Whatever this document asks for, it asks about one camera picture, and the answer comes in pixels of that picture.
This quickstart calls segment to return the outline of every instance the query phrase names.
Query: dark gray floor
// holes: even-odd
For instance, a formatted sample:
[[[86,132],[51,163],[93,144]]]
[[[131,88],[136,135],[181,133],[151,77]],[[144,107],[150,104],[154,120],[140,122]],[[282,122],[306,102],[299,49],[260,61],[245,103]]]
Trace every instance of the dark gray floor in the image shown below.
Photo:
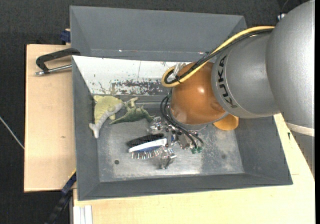
[[[300,1],[306,0],[289,0],[283,11],[292,9]],[[24,44],[37,40],[41,43],[61,44],[59,34],[69,27],[69,5],[242,14],[248,26],[251,26],[274,25],[275,17],[285,2],[286,0],[1,0],[0,115],[23,140]],[[23,165],[23,150],[0,124],[0,224],[43,223],[59,199],[56,192],[24,194]],[[59,223],[68,223],[68,214],[64,214]]]

